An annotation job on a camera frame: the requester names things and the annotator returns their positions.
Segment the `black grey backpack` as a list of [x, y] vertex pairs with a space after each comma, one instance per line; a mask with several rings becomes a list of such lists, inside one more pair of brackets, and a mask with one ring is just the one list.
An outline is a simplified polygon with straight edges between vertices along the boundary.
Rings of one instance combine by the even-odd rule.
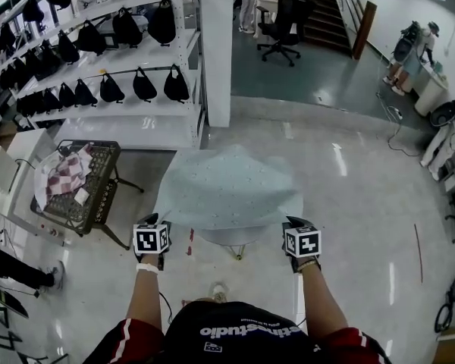
[[394, 60], [398, 63], [403, 63], [413, 46], [419, 41], [421, 27], [417, 21], [413, 21], [406, 29], [400, 31], [400, 38], [394, 48]]
[[430, 114], [430, 123], [434, 127], [443, 127], [455, 121], [455, 100], [445, 102]]

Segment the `white cabinet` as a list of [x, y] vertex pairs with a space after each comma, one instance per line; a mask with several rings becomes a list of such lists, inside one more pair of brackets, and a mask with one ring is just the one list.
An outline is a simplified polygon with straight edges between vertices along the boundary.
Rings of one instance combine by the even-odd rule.
[[44, 156], [41, 149], [44, 147], [49, 153], [55, 150], [53, 140], [47, 130], [43, 128], [17, 133], [9, 147], [5, 149], [10, 157], [19, 164], [19, 168], [10, 192], [0, 192], [0, 224], [3, 220], [7, 220], [30, 234], [63, 245], [64, 241], [59, 236], [51, 235], [47, 230], [27, 222], [14, 212], [21, 190], [34, 188], [33, 161], [41, 160]]

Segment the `row of black bags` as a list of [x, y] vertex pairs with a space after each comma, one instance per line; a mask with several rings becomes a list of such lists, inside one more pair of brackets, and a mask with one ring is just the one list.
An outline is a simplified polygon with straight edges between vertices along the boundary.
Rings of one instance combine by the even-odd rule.
[[176, 36], [167, 45], [147, 36], [135, 48], [109, 49], [101, 55], [81, 52], [78, 62], [61, 67], [53, 75], [32, 78], [15, 97], [57, 89], [66, 84], [74, 89], [82, 80], [95, 96], [95, 105], [77, 105], [35, 114], [31, 121], [77, 118], [136, 116], [186, 116], [193, 109], [193, 90], [202, 73], [191, 70], [188, 58], [200, 33], [184, 26], [184, 0], [108, 0], [79, 12], [73, 19], [45, 34], [57, 36], [62, 30], [76, 29], [86, 20], [98, 20], [122, 8], [170, 2]]

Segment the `black high-back office chair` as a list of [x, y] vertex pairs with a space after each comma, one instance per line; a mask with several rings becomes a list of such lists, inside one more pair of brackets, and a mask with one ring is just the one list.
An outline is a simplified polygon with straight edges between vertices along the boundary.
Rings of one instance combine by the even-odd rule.
[[278, 53], [288, 60], [290, 67], [295, 66], [288, 54], [294, 54], [296, 59], [300, 59], [301, 54], [290, 49], [290, 46], [296, 46], [304, 40], [304, 26], [315, 7], [316, 3], [313, 0], [278, 0], [274, 23], [265, 22], [265, 14], [268, 13], [266, 8], [256, 7], [262, 13], [261, 22], [257, 24], [258, 29], [262, 35], [269, 36], [275, 41], [272, 44], [257, 44], [258, 51], [262, 48], [268, 49], [262, 54], [262, 61], [266, 62], [269, 55]]

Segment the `dark wooden staircase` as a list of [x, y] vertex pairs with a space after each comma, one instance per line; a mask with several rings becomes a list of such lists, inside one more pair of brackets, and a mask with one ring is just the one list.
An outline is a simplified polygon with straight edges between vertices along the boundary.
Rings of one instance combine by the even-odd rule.
[[361, 0], [313, 0], [304, 27], [307, 43], [333, 49], [359, 60], [369, 40], [377, 5]]

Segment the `person's right forearm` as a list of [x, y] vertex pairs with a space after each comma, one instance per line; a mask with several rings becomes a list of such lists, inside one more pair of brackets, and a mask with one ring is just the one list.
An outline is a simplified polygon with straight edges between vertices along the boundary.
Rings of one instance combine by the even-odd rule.
[[322, 339], [347, 328], [347, 319], [332, 296], [319, 267], [315, 264], [304, 267], [302, 276], [308, 334]]

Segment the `white square pillar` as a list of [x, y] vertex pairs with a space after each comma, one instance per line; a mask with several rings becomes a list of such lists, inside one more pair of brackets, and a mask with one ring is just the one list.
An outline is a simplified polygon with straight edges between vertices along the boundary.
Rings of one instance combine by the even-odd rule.
[[202, 58], [209, 125], [231, 121], [233, 0], [200, 0]]

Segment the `white sneaker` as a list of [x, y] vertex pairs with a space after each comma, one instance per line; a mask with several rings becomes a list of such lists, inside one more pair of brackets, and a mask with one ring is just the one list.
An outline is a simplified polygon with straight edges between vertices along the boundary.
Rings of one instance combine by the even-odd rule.
[[226, 303], [228, 288], [223, 282], [215, 282], [209, 291], [209, 298], [215, 303]]

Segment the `person's left forearm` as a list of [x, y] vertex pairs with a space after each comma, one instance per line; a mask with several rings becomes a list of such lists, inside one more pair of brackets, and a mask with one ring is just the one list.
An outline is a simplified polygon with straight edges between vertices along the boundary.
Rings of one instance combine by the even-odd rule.
[[139, 270], [126, 317], [162, 329], [162, 315], [157, 274]]

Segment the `pale grey cloth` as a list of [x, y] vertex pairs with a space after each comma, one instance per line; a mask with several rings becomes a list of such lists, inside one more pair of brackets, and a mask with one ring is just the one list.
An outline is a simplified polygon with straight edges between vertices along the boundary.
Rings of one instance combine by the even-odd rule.
[[164, 173], [153, 211], [194, 229], [252, 228], [300, 217], [303, 195], [280, 156], [258, 159], [241, 145], [182, 149]]

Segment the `person's black shirt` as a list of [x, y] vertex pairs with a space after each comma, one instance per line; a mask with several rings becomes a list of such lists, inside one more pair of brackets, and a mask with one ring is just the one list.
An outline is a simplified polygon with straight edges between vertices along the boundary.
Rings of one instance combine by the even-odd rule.
[[391, 364], [357, 328], [322, 339], [243, 302], [193, 301], [167, 332], [132, 318], [110, 330], [83, 364]]

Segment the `black lattice side table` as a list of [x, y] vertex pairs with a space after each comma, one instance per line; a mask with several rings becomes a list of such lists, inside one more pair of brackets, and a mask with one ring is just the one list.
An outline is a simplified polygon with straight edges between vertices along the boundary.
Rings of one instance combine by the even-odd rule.
[[141, 193], [144, 189], [120, 178], [117, 161], [121, 147], [115, 141], [104, 140], [62, 140], [57, 151], [63, 155], [77, 153], [86, 144], [92, 146], [92, 172], [86, 176], [83, 185], [89, 194], [83, 205], [74, 200], [73, 193], [52, 197], [51, 202], [41, 212], [36, 200], [30, 203], [33, 213], [53, 224], [66, 228], [83, 237], [97, 229], [106, 234], [117, 245], [129, 250], [131, 244], [123, 243], [106, 224], [108, 214], [115, 197], [118, 185], [132, 187]]

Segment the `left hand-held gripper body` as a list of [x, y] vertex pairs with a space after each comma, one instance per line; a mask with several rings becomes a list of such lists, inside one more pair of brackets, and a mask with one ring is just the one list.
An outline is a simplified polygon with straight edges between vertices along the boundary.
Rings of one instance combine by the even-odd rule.
[[165, 254], [171, 246], [171, 223], [162, 221], [160, 224], [135, 224], [133, 226], [133, 248], [138, 262], [145, 255], [157, 255], [157, 268], [164, 270]]

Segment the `red checkered cloth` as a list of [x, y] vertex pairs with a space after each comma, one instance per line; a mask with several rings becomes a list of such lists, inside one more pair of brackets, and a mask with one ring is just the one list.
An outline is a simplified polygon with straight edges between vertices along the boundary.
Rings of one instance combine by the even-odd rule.
[[54, 196], [74, 192], [86, 183], [92, 171], [91, 150], [91, 143], [67, 155], [55, 150], [39, 163], [34, 171], [34, 195], [41, 212]]

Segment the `white desk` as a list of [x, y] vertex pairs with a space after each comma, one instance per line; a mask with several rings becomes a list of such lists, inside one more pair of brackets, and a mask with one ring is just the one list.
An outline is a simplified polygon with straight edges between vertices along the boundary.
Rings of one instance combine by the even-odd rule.
[[[264, 8], [267, 12], [263, 13], [259, 7]], [[278, 12], [278, 0], [256, 0], [255, 3], [255, 18], [256, 23], [262, 21], [263, 15], [266, 23], [274, 23]]]

